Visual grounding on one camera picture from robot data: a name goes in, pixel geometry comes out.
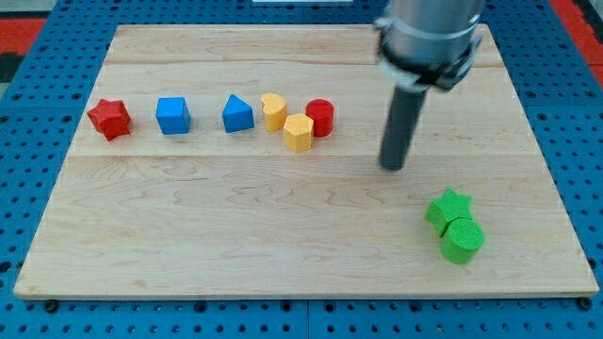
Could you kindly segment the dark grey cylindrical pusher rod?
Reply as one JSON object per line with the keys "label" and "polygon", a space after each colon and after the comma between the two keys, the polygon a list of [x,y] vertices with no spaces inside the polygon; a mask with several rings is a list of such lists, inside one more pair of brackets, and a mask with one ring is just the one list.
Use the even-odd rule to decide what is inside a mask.
{"label": "dark grey cylindrical pusher rod", "polygon": [[383,169],[401,170],[404,167],[425,96],[425,90],[395,88],[379,154]]}

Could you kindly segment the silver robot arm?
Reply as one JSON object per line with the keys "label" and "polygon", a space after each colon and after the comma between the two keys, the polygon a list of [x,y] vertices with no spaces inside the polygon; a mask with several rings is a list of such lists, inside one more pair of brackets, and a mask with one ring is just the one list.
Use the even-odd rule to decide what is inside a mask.
{"label": "silver robot arm", "polygon": [[391,0],[375,21],[378,61],[395,82],[379,154],[384,170],[404,167],[428,90],[449,91],[467,76],[483,7],[483,0]]}

